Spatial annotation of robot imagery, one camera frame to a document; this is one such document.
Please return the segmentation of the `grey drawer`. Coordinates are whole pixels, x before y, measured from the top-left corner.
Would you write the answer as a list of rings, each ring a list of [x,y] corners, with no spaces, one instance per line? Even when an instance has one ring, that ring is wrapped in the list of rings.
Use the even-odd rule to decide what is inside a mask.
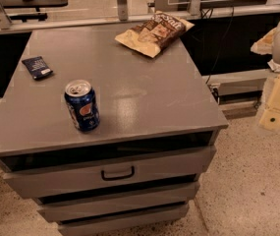
[[[186,182],[143,190],[98,196],[41,206],[38,213],[48,222],[60,222],[193,199],[199,182]]]
[[[187,214],[188,210],[188,203],[177,203],[165,207],[64,224],[60,225],[58,230],[63,236],[87,236],[160,221],[180,219]]]
[[[157,153],[37,168],[4,175],[22,198],[42,198],[204,172],[216,147]]]

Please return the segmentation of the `blue pepsi can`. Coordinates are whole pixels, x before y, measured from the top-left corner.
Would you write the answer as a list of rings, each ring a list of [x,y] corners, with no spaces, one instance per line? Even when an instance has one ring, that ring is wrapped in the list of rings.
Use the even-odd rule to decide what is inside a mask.
[[[96,94],[86,80],[74,80],[65,87],[64,98],[75,127],[81,132],[89,132],[100,123]]]

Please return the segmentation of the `middle grey drawer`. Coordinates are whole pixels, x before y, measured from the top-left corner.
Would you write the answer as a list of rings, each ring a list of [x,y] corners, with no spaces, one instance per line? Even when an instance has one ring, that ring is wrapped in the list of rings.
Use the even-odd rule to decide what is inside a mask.
[[[60,222],[193,199],[199,182],[186,182],[143,190],[98,196],[41,206],[38,213],[48,222]]]

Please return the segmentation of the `dark blue snack packet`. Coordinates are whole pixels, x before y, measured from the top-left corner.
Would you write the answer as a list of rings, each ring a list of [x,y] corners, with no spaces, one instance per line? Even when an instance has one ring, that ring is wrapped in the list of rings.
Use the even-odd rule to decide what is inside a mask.
[[[28,58],[22,61],[34,80],[41,80],[53,74],[41,56]]]

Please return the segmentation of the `bottom grey drawer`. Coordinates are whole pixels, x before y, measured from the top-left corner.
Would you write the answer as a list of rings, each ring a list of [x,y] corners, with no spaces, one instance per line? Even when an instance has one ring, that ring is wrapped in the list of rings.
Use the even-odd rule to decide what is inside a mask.
[[[63,236],[87,236],[160,221],[180,219],[187,214],[188,210],[188,203],[177,203],[165,207],[64,224],[60,225],[58,230]]]

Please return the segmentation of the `top grey drawer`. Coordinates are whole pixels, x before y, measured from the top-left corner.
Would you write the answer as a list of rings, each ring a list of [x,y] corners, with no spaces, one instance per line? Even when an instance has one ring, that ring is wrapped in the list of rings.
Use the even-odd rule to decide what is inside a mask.
[[[4,175],[22,198],[42,198],[204,172],[216,147],[157,153],[37,168]]]

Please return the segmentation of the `dark background table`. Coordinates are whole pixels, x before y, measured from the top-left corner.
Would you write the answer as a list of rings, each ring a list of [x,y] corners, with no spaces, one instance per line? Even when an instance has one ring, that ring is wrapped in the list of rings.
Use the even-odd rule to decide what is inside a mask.
[[[13,21],[45,21],[47,14],[41,12],[41,8],[65,7],[68,5],[68,0],[0,0],[0,4],[4,10],[14,10],[13,13],[8,14]]]

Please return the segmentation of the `brown chip bag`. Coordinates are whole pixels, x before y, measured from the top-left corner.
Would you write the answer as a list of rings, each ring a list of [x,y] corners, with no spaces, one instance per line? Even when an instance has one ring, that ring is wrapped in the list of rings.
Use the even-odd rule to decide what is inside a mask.
[[[115,40],[154,58],[193,26],[182,18],[157,11],[148,21],[118,34]]]

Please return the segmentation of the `grey metal railing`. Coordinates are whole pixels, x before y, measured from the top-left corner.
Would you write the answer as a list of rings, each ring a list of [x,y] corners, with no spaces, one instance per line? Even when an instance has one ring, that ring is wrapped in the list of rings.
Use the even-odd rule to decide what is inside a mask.
[[[45,21],[13,21],[0,4],[0,34],[88,25],[142,22],[157,11],[186,20],[280,13],[280,0],[68,0],[65,7],[41,8]]]

